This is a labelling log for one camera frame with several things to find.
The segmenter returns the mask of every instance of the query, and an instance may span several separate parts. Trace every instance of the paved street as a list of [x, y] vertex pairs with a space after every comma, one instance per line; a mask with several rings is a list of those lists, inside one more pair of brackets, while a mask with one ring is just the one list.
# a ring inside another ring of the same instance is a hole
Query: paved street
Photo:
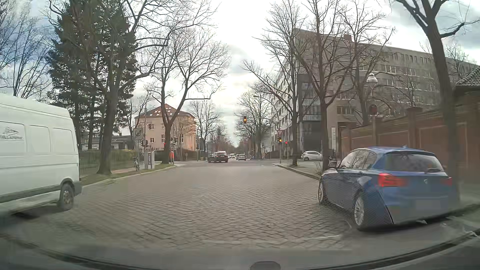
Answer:
[[346, 250], [377, 246], [378, 239], [397, 243], [405, 235], [412, 243], [421, 237], [424, 243], [442, 240], [440, 225], [434, 238], [426, 233], [432, 227], [422, 227], [419, 235], [359, 233], [345, 211], [319, 206], [317, 180], [272, 163], [277, 161], [178, 162], [182, 166], [167, 171], [88, 186], [67, 212], [45, 206], [4, 217], [1, 233], [41, 246], [162, 251]]

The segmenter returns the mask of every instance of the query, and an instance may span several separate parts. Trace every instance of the blue car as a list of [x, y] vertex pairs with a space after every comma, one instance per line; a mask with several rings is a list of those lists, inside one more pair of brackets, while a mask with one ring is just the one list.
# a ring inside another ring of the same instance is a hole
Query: blue car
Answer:
[[359, 148], [329, 167], [320, 179], [318, 200], [349, 210], [359, 230], [424, 220], [458, 206], [455, 179], [431, 152]]

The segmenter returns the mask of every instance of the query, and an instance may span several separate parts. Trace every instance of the car wheel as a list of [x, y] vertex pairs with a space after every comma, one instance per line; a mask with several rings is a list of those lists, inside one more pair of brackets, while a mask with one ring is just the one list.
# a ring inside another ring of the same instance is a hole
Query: car wheel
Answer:
[[318, 203], [319, 204], [326, 204], [328, 202], [327, 194], [325, 192], [325, 186], [323, 181], [320, 181], [318, 184]]
[[360, 192], [355, 198], [352, 218], [357, 230], [364, 231], [368, 228], [368, 222], [369, 220], [371, 220], [371, 218], [369, 211], [365, 205], [365, 200], [362, 192]]
[[65, 183], [60, 189], [60, 198], [57, 202], [57, 206], [62, 211], [68, 211], [73, 208], [73, 188], [70, 184]]

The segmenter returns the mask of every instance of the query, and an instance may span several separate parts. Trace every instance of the utility box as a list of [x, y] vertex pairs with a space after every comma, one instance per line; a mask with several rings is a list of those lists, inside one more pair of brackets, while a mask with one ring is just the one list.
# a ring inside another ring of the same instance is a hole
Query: utility box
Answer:
[[153, 161], [153, 153], [152, 152], [145, 152], [144, 153], [144, 164], [145, 164], [145, 169], [155, 168], [155, 162]]

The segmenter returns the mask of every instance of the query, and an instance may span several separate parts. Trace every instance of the van logo text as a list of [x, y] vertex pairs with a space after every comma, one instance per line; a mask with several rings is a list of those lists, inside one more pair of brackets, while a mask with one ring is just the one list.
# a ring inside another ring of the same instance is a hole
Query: van logo text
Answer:
[[18, 131], [12, 129], [11, 127], [7, 126], [4, 130], [3, 133], [0, 134], [0, 139], [2, 140], [23, 140], [24, 138], [22, 136], [17, 136]]

